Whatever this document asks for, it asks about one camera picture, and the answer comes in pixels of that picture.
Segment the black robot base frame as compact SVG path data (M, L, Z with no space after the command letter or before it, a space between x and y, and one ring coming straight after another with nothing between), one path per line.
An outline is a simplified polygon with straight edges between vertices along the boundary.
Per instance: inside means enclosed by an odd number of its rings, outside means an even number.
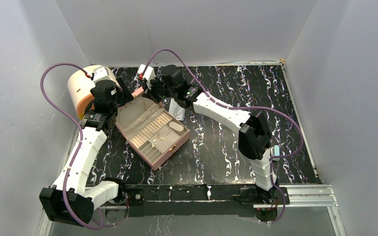
M274 221L290 204L286 187L255 184L122 185L119 200L102 209L128 209L130 217L235 215Z

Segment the pink jewelry box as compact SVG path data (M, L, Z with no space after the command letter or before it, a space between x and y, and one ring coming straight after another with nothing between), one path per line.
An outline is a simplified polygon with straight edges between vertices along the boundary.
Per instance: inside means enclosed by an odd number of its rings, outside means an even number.
M116 127L140 157L157 170L189 140L190 130L160 103L143 97L143 92L142 87L138 88L132 93L134 100L119 108ZM157 141L156 147L151 146L153 139Z

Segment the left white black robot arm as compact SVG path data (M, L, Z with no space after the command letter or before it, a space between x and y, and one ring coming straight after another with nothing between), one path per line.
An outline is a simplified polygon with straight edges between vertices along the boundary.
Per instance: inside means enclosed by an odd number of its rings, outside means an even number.
M86 184L119 108L133 96L115 77L71 77L67 86L78 116L73 121L79 134L60 175L41 190L39 200L49 220L89 228L100 206L109 201L116 205L127 202L127 191L118 179L108 177L90 188Z

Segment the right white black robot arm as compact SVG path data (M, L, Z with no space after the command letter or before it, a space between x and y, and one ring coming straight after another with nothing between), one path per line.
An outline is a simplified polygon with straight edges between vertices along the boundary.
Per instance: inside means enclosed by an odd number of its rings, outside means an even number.
M142 64L137 74L143 81L143 97L155 103L172 98L181 108L210 117L237 134L239 154L250 161L255 176L255 190L242 190L237 201L246 204L276 201L274 185L277 178L271 171L272 134L265 114L235 110L231 105L207 95L200 86L188 83L175 65L164 67L156 76L152 67Z

